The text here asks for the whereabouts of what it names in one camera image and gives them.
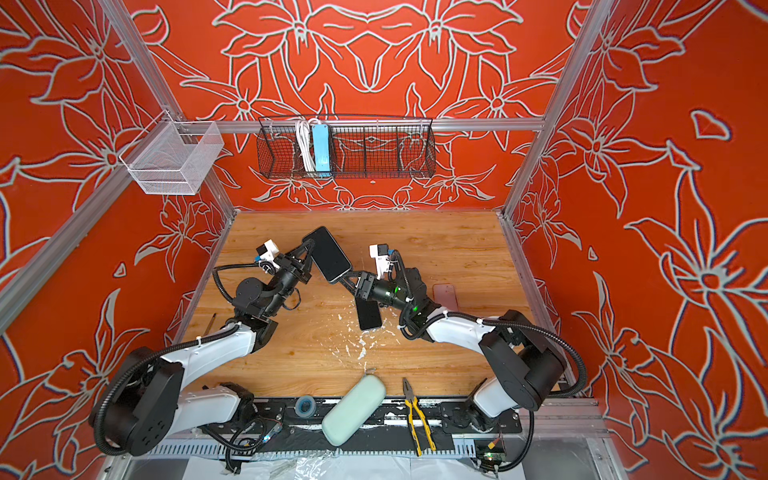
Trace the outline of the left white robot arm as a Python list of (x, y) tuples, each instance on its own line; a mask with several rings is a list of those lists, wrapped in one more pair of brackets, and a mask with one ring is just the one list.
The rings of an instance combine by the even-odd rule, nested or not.
[(139, 347), (129, 354), (95, 403), (88, 419), (97, 448), (109, 456), (143, 455), (166, 436), (236, 417), (244, 400), (230, 387), (186, 393), (200, 377), (265, 347), (277, 329), (275, 316), (299, 284), (311, 278), (313, 240), (286, 254), (271, 242), (259, 248), (254, 266), (269, 264), (272, 278), (240, 282), (234, 293), (219, 289), (232, 306), (224, 326), (161, 350)]

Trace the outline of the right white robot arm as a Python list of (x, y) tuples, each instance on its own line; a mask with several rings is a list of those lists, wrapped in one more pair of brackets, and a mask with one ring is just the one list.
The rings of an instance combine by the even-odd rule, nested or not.
[(344, 287), (359, 300), (398, 310), (398, 328), (410, 341), (447, 343), (481, 354), (493, 377), (468, 399), (480, 416), (535, 412), (548, 398), (571, 398), (586, 387), (586, 364), (576, 349), (521, 312), (481, 317), (452, 310), (429, 296), (418, 269), (407, 268), (398, 251), (375, 260), (377, 272), (351, 271), (342, 278)]

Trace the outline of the pink phone case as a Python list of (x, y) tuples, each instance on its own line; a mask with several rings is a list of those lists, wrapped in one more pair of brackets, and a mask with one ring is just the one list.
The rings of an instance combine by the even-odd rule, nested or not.
[(459, 311), (457, 291), (452, 284), (435, 284), (433, 286), (433, 299), (448, 311)]

